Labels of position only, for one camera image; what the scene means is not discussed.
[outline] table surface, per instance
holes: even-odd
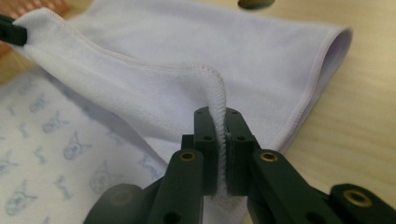
[[[66,18],[92,0],[69,0]],[[238,9],[236,0],[202,0]],[[363,186],[396,207],[396,1],[276,0],[251,13],[352,27],[351,49],[298,132],[286,157],[313,187]],[[33,64],[0,59],[0,84]],[[251,223],[248,217],[244,224]]]

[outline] white towel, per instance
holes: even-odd
[[[81,222],[108,187],[145,187],[193,133],[194,110],[209,105],[223,138],[226,95],[262,147],[286,150],[351,40],[345,27],[183,0],[97,0],[70,22],[40,9],[15,24],[28,30],[17,50],[51,76],[37,68],[1,91],[5,223]],[[225,195],[223,154],[205,223],[246,211]]]

